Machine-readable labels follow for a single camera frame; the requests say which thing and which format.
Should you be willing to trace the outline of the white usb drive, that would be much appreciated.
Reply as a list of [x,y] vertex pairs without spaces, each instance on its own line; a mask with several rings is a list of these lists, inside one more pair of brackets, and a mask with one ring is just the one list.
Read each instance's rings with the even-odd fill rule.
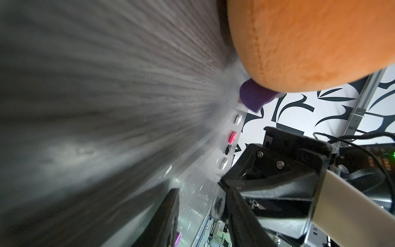
[[238,115],[235,117],[234,124],[235,124],[235,125],[239,125],[239,123],[241,122],[241,120],[242,120],[242,115],[238,114]]

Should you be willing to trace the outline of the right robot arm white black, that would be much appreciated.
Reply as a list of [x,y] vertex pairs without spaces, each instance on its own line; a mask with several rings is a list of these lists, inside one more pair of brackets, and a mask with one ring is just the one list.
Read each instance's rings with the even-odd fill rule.
[[328,142],[267,127],[219,184],[214,215],[236,247],[301,247],[318,230],[342,247],[395,244],[395,145]]

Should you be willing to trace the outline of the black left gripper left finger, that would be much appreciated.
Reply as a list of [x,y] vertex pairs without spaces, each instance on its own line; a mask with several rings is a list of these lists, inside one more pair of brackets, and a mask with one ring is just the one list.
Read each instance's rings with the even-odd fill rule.
[[179,189],[171,189],[134,247],[175,247],[180,207]]

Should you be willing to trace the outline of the purple usb drive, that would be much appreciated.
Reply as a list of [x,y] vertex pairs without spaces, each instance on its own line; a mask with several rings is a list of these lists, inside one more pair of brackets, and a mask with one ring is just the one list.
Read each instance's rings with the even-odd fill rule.
[[180,233],[180,232],[177,232],[177,234],[176,234],[176,239],[175,239],[175,243],[174,243],[174,247],[178,247],[178,245],[179,245],[179,243],[180,243],[180,240],[181,240],[181,233]]

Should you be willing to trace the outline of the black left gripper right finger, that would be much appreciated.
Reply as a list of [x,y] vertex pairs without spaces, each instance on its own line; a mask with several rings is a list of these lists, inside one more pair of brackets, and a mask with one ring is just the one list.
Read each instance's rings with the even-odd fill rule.
[[275,247],[240,193],[222,180],[219,186],[225,195],[218,198],[218,218],[226,223],[232,246]]

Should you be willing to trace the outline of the orange plush fish toy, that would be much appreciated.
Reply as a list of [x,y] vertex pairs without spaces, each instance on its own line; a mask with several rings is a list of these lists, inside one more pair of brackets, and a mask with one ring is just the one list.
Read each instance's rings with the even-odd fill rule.
[[258,112],[283,93],[356,81],[395,61],[394,1],[227,1],[231,39]]

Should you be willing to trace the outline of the pink usb drive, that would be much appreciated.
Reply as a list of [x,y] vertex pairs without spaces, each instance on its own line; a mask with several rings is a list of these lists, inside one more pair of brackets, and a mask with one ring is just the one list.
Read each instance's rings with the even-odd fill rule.
[[230,134],[230,136],[229,136],[229,139],[228,139],[228,143],[230,144],[230,145],[232,145],[233,143],[234,143],[234,141],[235,141],[235,139],[236,139],[236,137],[237,137],[237,132],[236,131],[233,131],[231,134]]

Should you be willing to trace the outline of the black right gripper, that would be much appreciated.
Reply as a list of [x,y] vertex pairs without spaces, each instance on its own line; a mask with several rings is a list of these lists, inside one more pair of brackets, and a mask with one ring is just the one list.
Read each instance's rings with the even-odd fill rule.
[[305,239],[311,225],[312,198],[323,180],[333,148],[326,142],[286,130],[264,130],[264,147],[250,144],[221,178],[220,185],[245,197],[266,230]]

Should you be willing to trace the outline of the black usb drive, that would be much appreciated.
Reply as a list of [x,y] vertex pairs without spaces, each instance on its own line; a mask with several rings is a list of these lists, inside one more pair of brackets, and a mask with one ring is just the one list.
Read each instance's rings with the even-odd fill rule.
[[229,154],[231,148],[232,148],[232,145],[228,145],[228,146],[226,147],[226,149],[225,149],[225,155],[228,155],[228,154]]

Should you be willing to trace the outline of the white paper tag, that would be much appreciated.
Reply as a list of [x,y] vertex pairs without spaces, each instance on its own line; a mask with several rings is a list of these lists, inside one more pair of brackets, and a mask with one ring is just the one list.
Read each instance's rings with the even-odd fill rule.
[[220,164],[220,170],[224,170],[225,167],[227,166],[227,163],[228,163],[228,158],[224,157]]

